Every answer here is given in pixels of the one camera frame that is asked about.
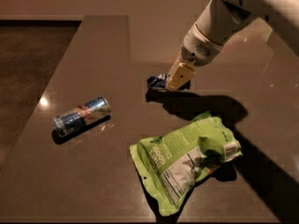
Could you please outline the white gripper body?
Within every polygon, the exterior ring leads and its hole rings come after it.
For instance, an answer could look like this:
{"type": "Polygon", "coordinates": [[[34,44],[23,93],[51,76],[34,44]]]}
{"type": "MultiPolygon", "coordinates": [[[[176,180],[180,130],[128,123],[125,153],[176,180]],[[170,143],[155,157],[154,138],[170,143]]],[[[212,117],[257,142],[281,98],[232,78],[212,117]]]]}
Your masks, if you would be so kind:
{"type": "Polygon", "coordinates": [[[222,48],[223,45],[206,38],[195,23],[183,38],[180,59],[194,66],[203,66],[211,63],[222,48]]]}

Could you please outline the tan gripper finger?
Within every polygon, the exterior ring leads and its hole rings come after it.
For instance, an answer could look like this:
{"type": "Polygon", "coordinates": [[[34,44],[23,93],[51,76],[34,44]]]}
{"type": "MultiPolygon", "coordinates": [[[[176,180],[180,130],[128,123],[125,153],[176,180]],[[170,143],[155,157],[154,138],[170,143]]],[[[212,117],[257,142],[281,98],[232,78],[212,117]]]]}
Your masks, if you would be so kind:
{"type": "Polygon", "coordinates": [[[189,63],[175,63],[167,74],[165,87],[168,91],[177,91],[195,75],[196,72],[189,63]]]}
{"type": "Polygon", "coordinates": [[[174,74],[176,74],[180,70],[180,67],[181,67],[182,63],[183,63],[183,59],[182,59],[181,54],[179,54],[177,56],[176,60],[174,61],[173,65],[171,66],[171,68],[168,72],[168,76],[171,77],[174,74]]]}

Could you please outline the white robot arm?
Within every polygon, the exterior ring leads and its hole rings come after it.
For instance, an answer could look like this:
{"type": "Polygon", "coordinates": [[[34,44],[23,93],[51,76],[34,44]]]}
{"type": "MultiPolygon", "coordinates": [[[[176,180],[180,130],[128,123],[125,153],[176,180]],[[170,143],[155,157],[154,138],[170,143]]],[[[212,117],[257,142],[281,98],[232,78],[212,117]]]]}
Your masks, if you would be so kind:
{"type": "Polygon", "coordinates": [[[197,66],[211,63],[235,33],[258,18],[299,53],[299,0],[210,0],[183,38],[165,88],[176,91],[184,86],[197,66]]]}

